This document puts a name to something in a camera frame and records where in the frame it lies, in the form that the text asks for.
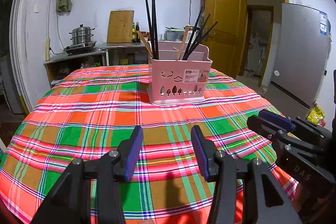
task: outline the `basket label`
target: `basket label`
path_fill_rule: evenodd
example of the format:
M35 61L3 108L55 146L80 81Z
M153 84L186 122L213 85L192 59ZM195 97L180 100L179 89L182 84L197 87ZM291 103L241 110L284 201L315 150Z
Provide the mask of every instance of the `basket label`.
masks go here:
M199 82L199 83L206 83L206 82L208 82L209 72L210 72L209 70L201 70L201 71L199 71L197 82Z
M199 73L200 71L198 69L185 70L183 75L183 83L197 83Z

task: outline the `utensil holder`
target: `utensil holder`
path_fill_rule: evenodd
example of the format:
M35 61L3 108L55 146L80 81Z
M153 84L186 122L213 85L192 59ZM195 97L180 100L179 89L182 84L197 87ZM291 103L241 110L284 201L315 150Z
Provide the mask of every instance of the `utensil holder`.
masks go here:
M159 41L159 58L149 57L149 100L154 105L204 100L212 60L209 48L198 45L188 60L176 60L181 42Z

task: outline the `plaid tablecloth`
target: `plaid tablecloth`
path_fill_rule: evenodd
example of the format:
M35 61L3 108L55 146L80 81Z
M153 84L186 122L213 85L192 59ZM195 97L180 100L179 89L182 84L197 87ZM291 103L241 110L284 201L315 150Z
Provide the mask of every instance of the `plaid tablecloth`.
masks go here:
M275 166L270 142L246 126L249 116L278 111L242 83L211 70L205 100L155 106L147 95L148 66L77 70L38 101L16 131L0 166L0 197L29 223L62 171L75 157L100 158L143 127L144 141L132 182L120 184L127 223L206 223L213 183L199 174L190 141L198 124L206 138L235 158L261 158L290 197L296 181ZM236 220L242 217L237 181ZM91 218L96 221L96 183Z

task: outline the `blue label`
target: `blue label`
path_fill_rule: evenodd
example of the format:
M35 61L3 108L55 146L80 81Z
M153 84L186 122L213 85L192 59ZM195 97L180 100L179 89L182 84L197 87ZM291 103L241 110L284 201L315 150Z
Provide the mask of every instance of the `blue label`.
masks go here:
M327 14L320 12L320 33L327 35Z
M320 23L320 33L323 35L327 35L327 26Z

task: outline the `yellow bag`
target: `yellow bag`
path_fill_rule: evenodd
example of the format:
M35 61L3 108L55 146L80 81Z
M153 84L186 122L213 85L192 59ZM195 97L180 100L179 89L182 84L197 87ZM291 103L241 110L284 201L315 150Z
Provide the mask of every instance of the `yellow bag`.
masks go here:
M319 124L322 127L324 127L326 124L325 121L323 120L325 116L326 115L324 114L323 110L315 102L313 107L309 111L307 121Z

